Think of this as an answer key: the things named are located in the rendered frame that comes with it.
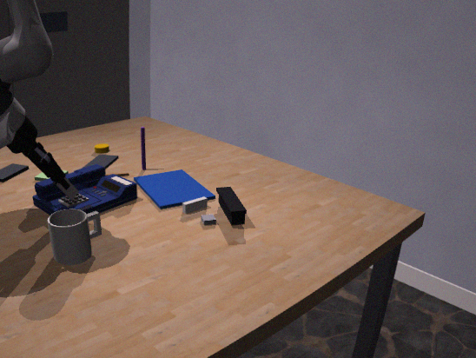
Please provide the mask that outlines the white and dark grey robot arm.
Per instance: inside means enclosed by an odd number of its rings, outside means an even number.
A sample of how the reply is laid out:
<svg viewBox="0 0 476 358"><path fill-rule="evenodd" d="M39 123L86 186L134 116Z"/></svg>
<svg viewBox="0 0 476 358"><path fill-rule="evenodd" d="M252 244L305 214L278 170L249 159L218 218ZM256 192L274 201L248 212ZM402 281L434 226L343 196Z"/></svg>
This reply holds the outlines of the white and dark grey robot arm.
<svg viewBox="0 0 476 358"><path fill-rule="evenodd" d="M41 76L53 49L35 0L7 0L15 29L0 40L0 149L11 144L25 109L9 91L11 84Z"/></svg>

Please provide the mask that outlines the dark grey mug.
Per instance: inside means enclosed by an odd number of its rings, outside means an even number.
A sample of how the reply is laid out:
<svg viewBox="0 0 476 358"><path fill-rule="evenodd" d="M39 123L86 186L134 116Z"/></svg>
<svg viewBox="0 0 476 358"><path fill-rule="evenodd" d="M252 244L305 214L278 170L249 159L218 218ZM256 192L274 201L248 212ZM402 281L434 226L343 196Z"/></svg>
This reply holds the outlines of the dark grey mug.
<svg viewBox="0 0 476 358"><path fill-rule="evenodd" d="M92 220L94 230L89 231L89 221ZM60 210L48 218L48 226L53 256L62 265L86 262L92 254L90 239L102 234L100 213L97 211L86 215L79 209Z"/></svg>

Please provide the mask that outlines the green sticky note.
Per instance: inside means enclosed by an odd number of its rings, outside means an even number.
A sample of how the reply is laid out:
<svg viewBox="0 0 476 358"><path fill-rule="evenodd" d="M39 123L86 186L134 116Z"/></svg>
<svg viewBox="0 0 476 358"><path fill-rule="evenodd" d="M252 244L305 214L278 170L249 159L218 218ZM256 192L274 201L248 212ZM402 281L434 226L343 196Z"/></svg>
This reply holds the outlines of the green sticky note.
<svg viewBox="0 0 476 358"><path fill-rule="evenodd" d="M68 174L69 172L66 171L66 170L63 170L64 174ZM35 180L37 181L43 181L43 180L46 180L46 179L49 179L43 172L37 176L35 176Z"/></svg>

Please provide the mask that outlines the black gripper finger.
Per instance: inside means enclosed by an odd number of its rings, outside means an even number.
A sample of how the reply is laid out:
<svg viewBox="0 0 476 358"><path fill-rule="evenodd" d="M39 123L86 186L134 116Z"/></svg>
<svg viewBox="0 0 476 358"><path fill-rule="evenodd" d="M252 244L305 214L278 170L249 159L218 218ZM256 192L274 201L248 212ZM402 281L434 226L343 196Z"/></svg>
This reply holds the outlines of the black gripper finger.
<svg viewBox="0 0 476 358"><path fill-rule="evenodd" d="M23 154L24 154L25 156L28 155L27 151L23 151ZM28 156L27 156L27 157L28 157ZM35 164L35 165L36 165L36 164ZM54 180L48 175L48 173L47 173L41 166L38 166L38 165L36 165L36 166L37 166L43 173L45 172L44 174L45 174L48 178L50 178L51 181L54 182Z"/></svg>
<svg viewBox="0 0 476 358"><path fill-rule="evenodd" d="M48 175L54 180L53 184L55 186L57 185L70 200L73 200L79 191L65 177L66 175L58 166L58 164L54 160L51 153L50 152L47 153L40 142L38 142L38 144L42 147L43 152L45 153L44 154L38 147L35 148L35 151L38 153L38 155L42 157L41 162L38 162L37 159L30 152L27 155L28 158L33 160L36 165L41 166L48 173Z"/></svg>

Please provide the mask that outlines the yellow short cylinder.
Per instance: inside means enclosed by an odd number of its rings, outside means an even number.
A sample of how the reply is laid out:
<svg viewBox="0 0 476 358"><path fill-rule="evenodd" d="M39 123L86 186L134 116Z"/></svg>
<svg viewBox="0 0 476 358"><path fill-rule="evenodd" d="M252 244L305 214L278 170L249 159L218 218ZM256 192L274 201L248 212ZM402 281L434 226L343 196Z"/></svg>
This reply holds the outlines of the yellow short cylinder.
<svg viewBox="0 0 476 358"><path fill-rule="evenodd" d="M95 152L98 154L107 153L109 152L109 145L105 143L97 144L95 145Z"/></svg>

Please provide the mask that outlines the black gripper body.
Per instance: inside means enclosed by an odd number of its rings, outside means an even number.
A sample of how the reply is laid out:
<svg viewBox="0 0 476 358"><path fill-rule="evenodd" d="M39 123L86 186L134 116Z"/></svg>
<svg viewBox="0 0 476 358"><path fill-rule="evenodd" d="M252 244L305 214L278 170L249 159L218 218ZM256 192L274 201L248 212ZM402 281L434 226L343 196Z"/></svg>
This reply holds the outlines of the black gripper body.
<svg viewBox="0 0 476 358"><path fill-rule="evenodd" d="M38 162L41 162L42 158L35 151L35 148L38 147L42 152L43 149L36 143L36 137L36 127L27 116L24 116L23 121L18 127L14 136L13 142L7 145L7 147L15 154L21 153L23 151L27 151L27 153L30 152Z"/></svg>

